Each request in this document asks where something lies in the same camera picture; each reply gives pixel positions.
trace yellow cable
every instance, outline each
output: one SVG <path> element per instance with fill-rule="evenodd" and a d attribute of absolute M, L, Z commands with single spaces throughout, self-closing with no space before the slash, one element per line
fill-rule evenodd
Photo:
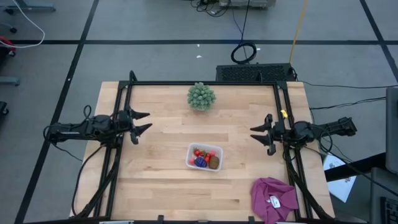
<path fill-rule="evenodd" d="M 289 57 L 289 63 L 292 64 L 292 57 L 293 57 L 293 51 L 294 51 L 294 46 L 296 44 L 296 39 L 297 36 L 299 34 L 299 30 L 300 30 L 300 26 L 301 26 L 301 22 L 303 21 L 303 17 L 305 14 L 305 8 L 307 7 L 307 3 L 308 0 L 304 0 L 304 7 L 301 11 L 301 15 L 300 15 L 300 20 L 298 20 L 298 25 L 297 25 L 297 29 L 296 29 L 296 34 L 294 35 L 294 39 L 293 39 L 293 45 L 292 45 L 292 50 L 290 51 L 290 57 Z"/>

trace plastic container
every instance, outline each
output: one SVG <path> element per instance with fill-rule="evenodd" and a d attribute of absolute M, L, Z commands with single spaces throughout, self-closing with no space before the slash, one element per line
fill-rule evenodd
<path fill-rule="evenodd" d="M 189 164 L 189 159 L 194 158 L 196 159 L 197 157 L 193 154 L 193 149 L 198 148 L 199 150 L 205 150 L 206 152 L 210 151 L 215 151 L 216 152 L 216 157 L 220 159 L 220 164 L 218 164 L 217 169 L 210 169 L 207 167 L 197 167 L 195 165 Z M 188 151 L 187 151 L 187 158 L 185 159 L 185 164 L 189 168 L 193 169 L 201 169 L 201 170 L 207 170 L 207 171 L 212 171 L 212 172 L 218 172 L 221 170 L 221 167 L 223 166 L 223 149 L 218 147 L 218 146 L 209 146 L 206 144 L 200 144 L 200 143 L 191 143 L 189 145 Z"/>

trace white cable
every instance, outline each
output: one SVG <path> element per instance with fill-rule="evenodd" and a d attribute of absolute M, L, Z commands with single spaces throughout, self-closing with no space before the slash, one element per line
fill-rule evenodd
<path fill-rule="evenodd" d="M 28 46 L 13 46 L 13 45 L 8 45 L 8 44 L 6 44 L 6 43 L 4 43 L 3 41 L 1 41 L 0 40 L 0 43 L 2 43 L 3 45 L 5 45 L 5 46 L 7 46 L 7 47 L 15 47 L 15 48 L 28 48 L 28 47 L 36 47 L 36 46 L 39 46 L 40 44 L 42 44 L 42 42 L 43 42 L 43 40 L 44 40 L 44 37 L 45 37 L 45 32 L 38 26 L 38 25 L 36 25 L 34 22 L 32 22 L 26 15 L 25 15 L 25 13 L 22 11 L 22 9 L 19 7 L 19 5 L 18 5 L 18 3 L 16 3 L 15 2 L 15 0 L 12 0 L 13 1 L 13 3 L 18 7 L 18 9 L 20 10 L 20 12 L 22 13 L 22 15 L 24 15 L 24 17 L 29 21 L 29 22 L 31 22 L 34 26 L 36 26 L 36 28 L 38 28 L 40 31 L 42 31 L 42 33 L 43 33 L 43 38 L 42 38 L 42 40 L 39 42 L 39 43 L 37 43 L 37 44 L 33 44 L 33 45 L 28 45 Z"/>

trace purple cloth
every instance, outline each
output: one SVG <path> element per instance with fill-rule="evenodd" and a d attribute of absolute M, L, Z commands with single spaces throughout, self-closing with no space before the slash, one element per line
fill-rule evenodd
<path fill-rule="evenodd" d="M 279 208 L 272 206 L 269 202 L 270 196 L 279 199 Z M 251 189 L 251 202 L 254 213 L 263 219 L 265 224 L 286 221 L 289 212 L 299 208 L 294 187 L 272 177 L 255 181 Z"/>

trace wooden table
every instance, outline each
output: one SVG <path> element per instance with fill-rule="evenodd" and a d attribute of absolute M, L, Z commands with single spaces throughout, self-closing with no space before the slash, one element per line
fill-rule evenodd
<path fill-rule="evenodd" d="M 117 82 L 102 84 L 96 114 L 113 112 L 117 86 Z M 311 121 L 303 83 L 288 83 L 288 87 L 295 120 Z M 277 152 L 268 156 L 266 147 L 250 137 L 253 132 L 249 128 L 262 124 L 266 114 L 272 113 L 277 119 L 272 87 L 211 88 L 216 103 L 210 111 L 198 112 L 187 104 L 189 86 L 133 87 L 131 107 L 150 113 L 136 124 L 153 126 L 139 138 L 138 145 L 124 138 L 112 219 L 156 220 L 158 215 L 164 215 L 165 220 L 247 221 L 248 216 L 260 220 L 251 209 L 253 182 L 260 177 L 273 177 L 289 183 L 281 144 L 276 143 Z M 282 92 L 280 97 L 284 107 Z M 222 147 L 222 170 L 189 169 L 185 156 L 191 142 Z M 98 146 L 98 142 L 89 142 L 85 158 Z M 318 149 L 315 142 L 308 146 Z M 81 174 L 77 211 L 98 188 L 104 152 L 103 149 L 90 159 Z M 334 216 L 320 156 L 308 149 L 301 152 L 308 189 Z M 305 217 L 298 187 L 297 191 L 301 216 Z M 294 219 L 293 212 L 288 219 Z"/>

